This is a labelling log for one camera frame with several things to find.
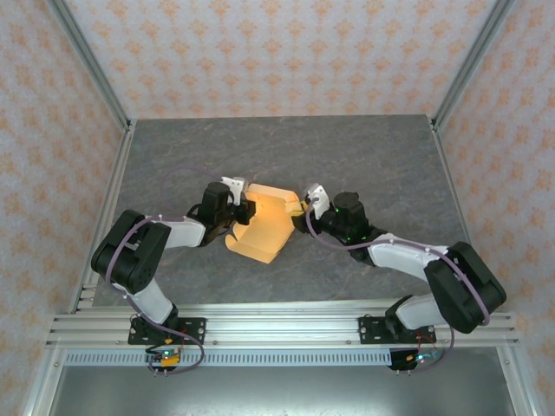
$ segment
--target aluminum frame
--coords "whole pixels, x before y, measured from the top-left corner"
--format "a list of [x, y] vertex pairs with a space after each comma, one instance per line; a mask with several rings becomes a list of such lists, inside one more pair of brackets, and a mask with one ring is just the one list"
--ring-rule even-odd
[[[362, 345], [356, 319], [365, 314], [383, 315], [394, 302], [393, 299], [381, 299], [183, 305], [180, 314], [208, 318], [205, 348], [211, 354], [225, 351], [249, 354], [252, 350], [259, 354], [271, 350], [295, 350], [298, 354], [327, 354], [329, 351], [364, 354], [364, 351], [375, 353], [398, 347], [392, 344]], [[127, 345], [132, 313], [130, 308], [113, 307], [86, 308], [73, 315], [57, 315], [25, 415], [49, 413], [68, 354], [83, 348], [99, 354], [136, 350], [136, 346]], [[449, 343], [450, 333], [446, 326], [436, 327], [436, 335], [438, 344], [445, 346]], [[516, 414], [546, 414], [533, 391], [530, 368], [512, 314], [492, 314], [487, 327], [479, 327], [469, 335], [457, 333], [455, 347], [496, 347]]]
[[441, 136], [440, 132], [431, 125], [432, 128], [432, 136], [434, 136], [435, 148], [437, 149], [437, 153], [440, 155], [441, 165], [443, 166], [443, 172], [445, 172], [445, 176], [447, 178], [447, 183], [449, 185], [449, 190], [451, 191], [451, 196], [453, 197], [454, 206], [457, 210], [457, 214], [459, 215], [460, 223], [462, 224], [462, 231], [465, 233], [465, 239], [468, 243], [472, 243], [472, 238], [470, 236], [470, 231], [467, 227], [467, 221], [465, 220], [465, 216], [462, 213], [462, 208], [460, 207], [459, 195], [457, 194], [457, 189], [454, 186], [453, 176], [451, 175], [451, 171], [449, 170], [449, 165], [447, 163], [447, 157], [445, 155], [445, 151], [443, 150], [443, 145], [441, 144]]
[[61, 26], [68, 34], [69, 40], [73, 44], [76, 54], [79, 55], [83, 65], [85, 65], [85, 68], [90, 73], [91, 78], [98, 87], [102, 98], [110, 109], [110, 113], [112, 113], [122, 129], [127, 128], [129, 125], [129, 118], [126, 115], [120, 100], [112, 89], [108, 78], [104, 74], [100, 63], [96, 60], [95, 54], [88, 45], [85, 35], [82, 33], [79, 24], [77, 24], [77, 21], [75, 20], [68, 4], [65, 0], [48, 0], [48, 3], [50, 4], [50, 8], [52, 9], [54, 15], [58, 18]]
[[490, 15], [487, 17], [484, 26], [474, 41], [473, 46], [468, 51], [467, 57], [460, 66], [459, 72], [454, 77], [447, 94], [438, 108], [437, 114], [434, 117], [434, 127], [437, 130], [441, 130], [441, 127], [447, 121], [448, 116], [470, 82], [476, 68], [480, 65], [487, 47], [503, 25], [505, 17], [514, 3], [515, 0], [498, 0], [493, 6]]
[[123, 173], [125, 172], [127, 156], [131, 149], [131, 142], [133, 141], [136, 124], [137, 120], [132, 120], [129, 128], [126, 129], [121, 137], [120, 148], [112, 164], [110, 181], [106, 194], [104, 195], [104, 200], [102, 201], [102, 208], [96, 219], [95, 234], [91, 239], [87, 257], [82, 266], [79, 283], [75, 286], [73, 295], [71, 296], [68, 310], [70, 314], [75, 313], [78, 308], [78, 302], [87, 294], [89, 294], [90, 305], [92, 306], [92, 298], [94, 297], [94, 290], [98, 282], [98, 274], [91, 270], [90, 260], [95, 253], [95, 248], [98, 247], [98, 244], [100, 244], [104, 236], [108, 233], [114, 219], [115, 205], [118, 201], [117, 197], [120, 192], [121, 181], [123, 180]]

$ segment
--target robotic arm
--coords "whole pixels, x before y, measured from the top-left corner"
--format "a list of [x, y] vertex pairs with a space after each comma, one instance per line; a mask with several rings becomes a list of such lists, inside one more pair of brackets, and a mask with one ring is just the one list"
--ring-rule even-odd
[[[183, 335], [188, 329], [204, 333], [203, 319], [178, 317], [177, 308], [160, 290], [154, 273], [164, 249], [203, 247], [233, 222], [249, 224], [256, 206], [243, 194], [246, 188], [242, 178], [222, 178], [210, 183], [201, 203], [179, 221], [165, 221], [162, 216], [147, 221], [139, 212], [127, 210], [115, 222], [94, 253], [91, 267], [140, 311], [132, 320], [130, 344], [160, 345], [168, 338], [176, 341], [178, 335], [190, 339]], [[443, 323], [468, 334], [479, 324], [487, 324], [489, 314], [506, 300], [500, 283], [470, 244], [431, 246], [398, 238], [369, 223], [355, 192], [342, 192], [330, 202], [325, 190], [314, 184], [304, 202], [305, 214], [292, 218], [299, 231], [310, 233], [331, 248], [346, 250], [358, 262], [399, 270], [430, 285], [430, 295], [405, 296], [386, 311], [385, 317], [360, 318], [360, 328], [368, 329], [365, 334], [361, 331], [361, 343], [414, 344], [416, 334]], [[322, 233], [341, 245], [323, 240]], [[192, 341], [201, 346], [203, 337]], [[191, 367], [201, 361], [202, 357]], [[402, 358], [401, 368], [405, 365]]]
[[[164, 296], [154, 279], [162, 252], [172, 247], [204, 247], [233, 222], [249, 224], [256, 206], [243, 194], [247, 186], [242, 178], [222, 178], [221, 182], [208, 185], [202, 202], [196, 204], [187, 217], [180, 221], [164, 221], [160, 216], [159, 220], [141, 226], [118, 256], [109, 277], [111, 283], [150, 321], [181, 331], [177, 308]], [[144, 215], [133, 210], [121, 214], [92, 257], [91, 267], [95, 272], [106, 276], [123, 238], [144, 219]], [[142, 317], [135, 318], [133, 325], [134, 330], [142, 328], [141, 332], [147, 333], [147, 339], [139, 339], [139, 342], [158, 342], [167, 337]]]
[[330, 234], [342, 246], [322, 242], [347, 250], [356, 261], [399, 270], [430, 285], [432, 294], [404, 297], [386, 312], [385, 326], [396, 341], [418, 328], [442, 323], [468, 334], [487, 323], [489, 313], [506, 300], [500, 283], [470, 244], [418, 244], [380, 230], [366, 219], [355, 192], [342, 192], [331, 203], [325, 190], [314, 184], [305, 202], [311, 211], [293, 218], [298, 230], [318, 239], [322, 232]]

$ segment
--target patterned wallpaper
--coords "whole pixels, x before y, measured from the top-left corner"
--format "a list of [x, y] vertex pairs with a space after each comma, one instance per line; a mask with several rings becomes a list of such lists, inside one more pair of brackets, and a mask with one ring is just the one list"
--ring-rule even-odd
[[0, 3], [0, 414], [19, 415], [121, 131], [44, 0]]
[[132, 118], [433, 115], [494, 0], [69, 0]]
[[555, 409], [555, 7], [520, 0], [441, 132], [480, 254]]

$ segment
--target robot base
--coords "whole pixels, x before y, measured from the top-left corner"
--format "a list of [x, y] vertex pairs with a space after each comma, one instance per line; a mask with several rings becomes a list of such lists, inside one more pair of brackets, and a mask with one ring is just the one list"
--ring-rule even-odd
[[[176, 330], [183, 332], [204, 344], [206, 334], [205, 318], [178, 318]], [[171, 338], [175, 343], [181, 343], [181, 339], [177, 335], [170, 335], [164, 331], [151, 326], [144, 319], [135, 317], [131, 320], [131, 328], [129, 329], [129, 345], [162, 345], [165, 340]], [[193, 342], [183, 340], [185, 345], [192, 345]]]

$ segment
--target yellow object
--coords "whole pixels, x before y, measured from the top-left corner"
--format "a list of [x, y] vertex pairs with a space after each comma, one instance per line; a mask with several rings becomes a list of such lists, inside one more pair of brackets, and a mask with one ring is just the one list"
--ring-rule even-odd
[[293, 191], [256, 184], [249, 185], [245, 194], [256, 203], [256, 214], [249, 225], [235, 224], [233, 235], [225, 237], [225, 245], [238, 254], [269, 263], [295, 230], [291, 214], [302, 210], [298, 196]]
[[162, 357], [161, 365], [162, 367], [175, 367], [180, 363], [180, 355], [168, 355], [166, 357]]

